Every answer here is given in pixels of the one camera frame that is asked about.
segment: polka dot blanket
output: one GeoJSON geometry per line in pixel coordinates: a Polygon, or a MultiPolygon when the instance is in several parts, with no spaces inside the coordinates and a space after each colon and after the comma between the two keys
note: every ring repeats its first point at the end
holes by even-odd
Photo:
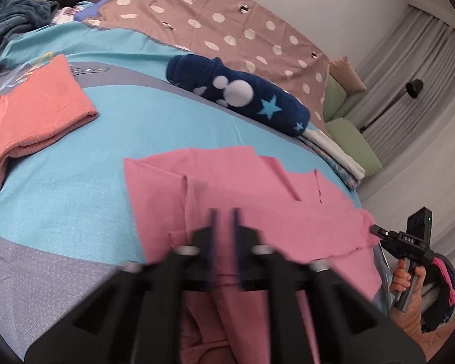
{"type": "Polygon", "coordinates": [[[253,0],[108,0],[85,23],[133,29],[256,74],[295,96],[327,133],[322,118],[329,58],[253,0]]]}

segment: coral pink folded cloth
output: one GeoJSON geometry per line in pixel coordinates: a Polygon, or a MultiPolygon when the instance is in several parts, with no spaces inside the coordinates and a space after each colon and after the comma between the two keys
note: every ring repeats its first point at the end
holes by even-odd
{"type": "MultiPolygon", "coordinates": [[[[125,176],[148,262],[188,243],[191,231],[207,225],[209,209],[218,210],[216,287],[210,293],[185,294],[183,364],[270,362],[266,293],[242,292],[237,285],[235,207],[241,209],[243,225],[260,231],[263,243],[287,258],[301,263],[328,258],[368,299],[380,288],[372,254],[379,240],[369,232],[374,219],[355,209],[319,171],[288,173],[280,161],[259,157],[251,147],[231,147],[125,159],[125,176]]],[[[299,302],[317,361],[303,294],[299,302]]]]}
{"type": "Polygon", "coordinates": [[[64,55],[0,96],[0,189],[9,157],[38,152],[96,117],[64,55]]]}

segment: light blue bedsheet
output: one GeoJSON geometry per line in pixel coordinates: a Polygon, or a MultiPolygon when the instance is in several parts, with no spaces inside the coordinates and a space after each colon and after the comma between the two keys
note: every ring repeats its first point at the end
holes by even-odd
{"type": "MultiPolygon", "coordinates": [[[[7,68],[47,52],[71,62],[102,62],[165,80],[180,53],[131,30],[68,23],[11,42],[7,68]]],[[[123,159],[184,147],[251,145],[291,172],[319,169],[360,206],[317,155],[218,108],[159,89],[110,85],[84,90],[99,117],[36,154],[14,160],[0,192],[0,236],[77,259],[120,264],[144,261],[123,175],[123,159]]]]}

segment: black lamp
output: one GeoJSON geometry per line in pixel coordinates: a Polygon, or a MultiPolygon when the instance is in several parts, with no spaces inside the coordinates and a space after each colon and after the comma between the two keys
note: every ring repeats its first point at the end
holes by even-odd
{"type": "MultiPolygon", "coordinates": [[[[423,90],[423,81],[421,79],[414,79],[411,82],[408,82],[406,84],[406,93],[409,94],[411,98],[416,98],[418,97],[418,94],[420,94],[421,90],[423,90]]],[[[386,108],[382,110],[382,112],[377,115],[371,122],[369,122],[367,125],[364,125],[360,128],[360,132],[363,133],[367,129],[369,129],[370,126],[372,126],[377,119],[379,119],[382,115],[384,115],[389,108],[391,108],[400,98],[403,96],[405,92],[399,93],[389,104],[386,108]]]]}
{"type": "Polygon", "coordinates": [[[406,84],[406,92],[411,98],[418,97],[421,90],[423,90],[423,81],[421,79],[415,79],[406,84]]]}

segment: finger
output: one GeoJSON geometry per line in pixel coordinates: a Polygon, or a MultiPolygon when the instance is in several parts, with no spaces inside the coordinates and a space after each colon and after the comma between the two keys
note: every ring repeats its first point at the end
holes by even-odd
{"type": "Polygon", "coordinates": [[[425,278],[426,277],[426,269],[423,266],[416,267],[414,269],[414,274],[418,276],[419,278],[425,278]]]}
{"type": "Polygon", "coordinates": [[[393,278],[393,283],[402,286],[405,290],[408,289],[409,286],[411,286],[410,281],[408,281],[406,279],[403,279],[403,278],[400,278],[400,277],[394,277],[393,278]]]}
{"type": "Polygon", "coordinates": [[[394,292],[405,292],[406,291],[406,288],[401,286],[400,284],[396,284],[396,283],[393,283],[391,284],[391,286],[389,287],[389,291],[391,293],[394,293],[394,292]]]}
{"type": "Polygon", "coordinates": [[[415,268],[415,276],[418,277],[418,280],[415,282],[416,286],[414,287],[414,293],[420,294],[421,290],[423,289],[423,283],[425,282],[426,270],[425,267],[421,267],[422,270],[418,270],[420,267],[415,268]]]}
{"type": "Polygon", "coordinates": [[[406,279],[407,281],[411,279],[411,275],[402,268],[396,269],[396,271],[394,271],[394,276],[400,277],[401,279],[406,279]]]}

